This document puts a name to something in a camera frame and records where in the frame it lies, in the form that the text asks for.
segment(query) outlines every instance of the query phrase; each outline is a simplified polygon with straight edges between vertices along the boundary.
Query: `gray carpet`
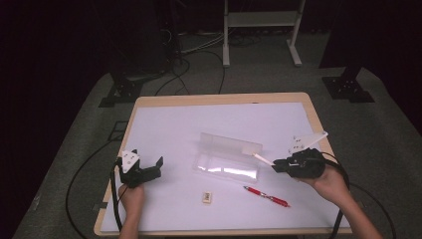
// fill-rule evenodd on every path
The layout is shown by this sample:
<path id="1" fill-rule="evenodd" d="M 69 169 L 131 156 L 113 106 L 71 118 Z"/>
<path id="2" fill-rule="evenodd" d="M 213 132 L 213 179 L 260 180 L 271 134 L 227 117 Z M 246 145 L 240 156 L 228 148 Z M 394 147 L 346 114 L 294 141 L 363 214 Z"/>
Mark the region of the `gray carpet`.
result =
<path id="1" fill-rule="evenodd" d="M 293 65 L 286 38 L 286 35 L 267 36 L 249 47 L 232 47 L 231 67 L 225 70 L 221 94 L 309 94 L 322 126 L 329 133 L 331 147 L 350 180 L 370 191 L 385 206 L 394 222 L 397 238 L 420 238 L 420 134 L 389 97 L 382 82 L 366 70 L 362 70 L 357 79 L 375 103 L 351 104 L 347 100 L 331 99 L 321 78 L 339 76 L 343 69 L 318 68 L 328 34 L 299 34 L 297 48 L 304 63 L 301 68 Z M 182 37 L 185 49 L 205 41 L 208 40 L 202 37 Z M 220 56 L 222 53 L 220 47 L 207 51 Z M 218 94 L 223 77 L 219 59 L 209 53 L 193 54 L 185 59 L 190 62 L 190 69 L 182 80 L 188 92 L 191 95 Z M 175 71 L 182 72 L 185 66 L 176 67 Z M 171 78 L 173 75 L 167 74 L 146 83 L 141 95 L 154 96 Z M 39 189 L 39 199 L 22 220 L 15 238 L 81 238 L 67 218 L 68 186 L 80 166 L 107 142 L 115 122 L 129 119 L 133 107 L 133 104 L 117 104 L 113 108 L 99 108 L 111 85 L 109 74 L 104 75 L 87 97 Z M 187 91 L 182 87 L 180 81 L 173 81 L 159 95 L 186 95 Z M 94 224 L 118 149 L 119 142 L 111 142 L 94 155 L 80 171 L 70 191 L 70 213 L 76 227 L 87 238 L 99 238 L 94 233 Z M 391 238 L 388 221 L 376 203 L 355 188 L 351 191 L 384 237 Z M 298 238 L 307 239 L 326 237 L 298 235 Z M 339 235 L 337 238 L 353 237 Z"/>

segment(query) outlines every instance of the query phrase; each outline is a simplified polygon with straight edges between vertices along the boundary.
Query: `hand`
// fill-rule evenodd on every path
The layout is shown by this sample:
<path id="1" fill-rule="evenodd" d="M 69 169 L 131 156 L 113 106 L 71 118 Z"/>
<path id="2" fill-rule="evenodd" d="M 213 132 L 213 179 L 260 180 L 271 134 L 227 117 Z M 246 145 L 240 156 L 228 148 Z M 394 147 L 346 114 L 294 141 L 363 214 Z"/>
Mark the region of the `hand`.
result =
<path id="1" fill-rule="evenodd" d="M 135 188 L 128 188 L 127 185 L 124 184 L 118 189 L 118 196 L 126 211 L 126 218 L 123 227 L 121 228 L 119 238 L 137 238 L 137 228 L 140 222 L 140 215 L 142 214 L 143 202 L 145 200 L 143 184 L 140 184 Z"/>
<path id="2" fill-rule="evenodd" d="M 319 178 L 298 178 L 309 184 L 326 200 L 339 205 L 351 199 L 342 175 L 334 167 L 327 165 Z"/>
<path id="3" fill-rule="evenodd" d="M 342 175 L 332 166 L 327 165 L 319 178 L 297 178 L 309 184 L 326 200 L 339 207 L 347 218 L 351 231 L 357 238 L 382 238 L 369 218 L 351 197 Z"/>

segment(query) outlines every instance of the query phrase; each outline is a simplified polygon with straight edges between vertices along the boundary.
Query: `stand leg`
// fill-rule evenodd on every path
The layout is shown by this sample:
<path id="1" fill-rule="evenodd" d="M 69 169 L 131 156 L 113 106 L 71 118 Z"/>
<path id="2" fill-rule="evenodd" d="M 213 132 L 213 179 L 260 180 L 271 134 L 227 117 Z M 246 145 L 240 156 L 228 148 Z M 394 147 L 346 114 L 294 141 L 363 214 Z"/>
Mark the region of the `stand leg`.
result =
<path id="1" fill-rule="evenodd" d="M 228 0 L 224 0 L 224 44 L 223 44 L 223 66 L 230 67 L 229 56 L 229 6 Z"/>
<path id="2" fill-rule="evenodd" d="M 373 103 L 369 92 L 364 91 L 356 80 L 361 66 L 347 66 L 340 77 L 324 77 L 323 83 L 334 100 L 346 99 L 351 103 Z"/>
<path id="3" fill-rule="evenodd" d="M 299 27 L 301 26 L 302 15 L 304 13 L 304 8 L 305 8 L 305 2 L 306 2 L 306 0 L 301 0 L 301 3 L 299 4 L 299 10 L 298 10 L 298 14 L 296 16 L 295 27 L 293 29 L 292 39 L 287 40 L 293 61 L 295 63 L 295 66 L 297 66 L 297 67 L 302 66 L 302 61 L 301 61 L 301 58 L 299 57 L 298 51 L 296 50 L 295 43 L 296 43 L 296 38 L 297 38 L 298 33 L 299 33 Z"/>

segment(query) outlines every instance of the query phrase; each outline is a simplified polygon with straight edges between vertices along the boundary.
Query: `pen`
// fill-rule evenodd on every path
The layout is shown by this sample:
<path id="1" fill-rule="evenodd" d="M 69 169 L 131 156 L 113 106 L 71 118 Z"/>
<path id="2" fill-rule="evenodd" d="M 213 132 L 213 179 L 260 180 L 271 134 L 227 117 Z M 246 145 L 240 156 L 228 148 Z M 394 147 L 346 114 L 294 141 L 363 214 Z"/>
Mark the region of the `pen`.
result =
<path id="1" fill-rule="evenodd" d="M 290 207 L 290 205 L 289 205 L 289 203 L 288 203 L 287 201 L 282 200 L 282 199 L 280 199 L 280 198 L 278 198 L 278 197 L 275 197 L 275 196 L 269 196 L 269 195 L 265 194 L 264 192 L 261 192 L 261 191 L 259 191 L 259 190 L 255 189 L 255 188 L 252 188 L 252 187 L 249 187 L 249 186 L 244 186 L 244 188 L 245 188 L 246 190 L 248 190 L 248 191 L 250 191 L 250 192 L 254 193 L 254 194 L 257 194 L 257 195 L 262 196 L 262 197 L 264 197 L 264 198 L 268 198 L 268 199 L 272 200 L 273 202 L 275 202 L 275 203 L 277 203 L 277 204 L 280 204 L 280 205 L 282 205 L 282 206 L 284 206 L 284 207 Z"/>

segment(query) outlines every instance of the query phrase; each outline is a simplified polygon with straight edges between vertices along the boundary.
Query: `transparent plastic box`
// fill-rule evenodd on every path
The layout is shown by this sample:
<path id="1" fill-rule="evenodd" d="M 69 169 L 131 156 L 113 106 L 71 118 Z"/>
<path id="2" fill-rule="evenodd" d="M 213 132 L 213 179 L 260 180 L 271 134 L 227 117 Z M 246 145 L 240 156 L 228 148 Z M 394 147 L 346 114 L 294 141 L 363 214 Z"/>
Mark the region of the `transparent plastic box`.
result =
<path id="1" fill-rule="evenodd" d="M 193 168 L 213 177 L 256 183 L 259 161 L 253 153 L 262 148 L 259 143 L 201 132 Z"/>

